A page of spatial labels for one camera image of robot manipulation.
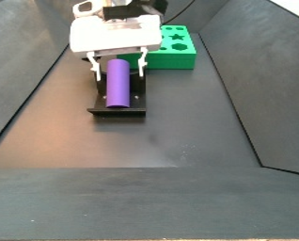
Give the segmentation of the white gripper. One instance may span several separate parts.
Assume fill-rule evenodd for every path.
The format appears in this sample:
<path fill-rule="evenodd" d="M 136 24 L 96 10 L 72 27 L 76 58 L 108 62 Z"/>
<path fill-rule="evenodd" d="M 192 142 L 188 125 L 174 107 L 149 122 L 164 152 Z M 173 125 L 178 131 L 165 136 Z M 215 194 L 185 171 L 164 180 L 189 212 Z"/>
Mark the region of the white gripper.
<path fill-rule="evenodd" d="M 140 15 L 136 18 L 105 21 L 101 12 L 101 0 L 85 0 L 73 5 L 74 20 L 70 25 L 69 45 L 73 53 L 86 57 L 100 81 L 100 65 L 96 56 L 137 53 L 138 77 L 144 76 L 145 57 L 149 51 L 160 49 L 160 16 Z"/>

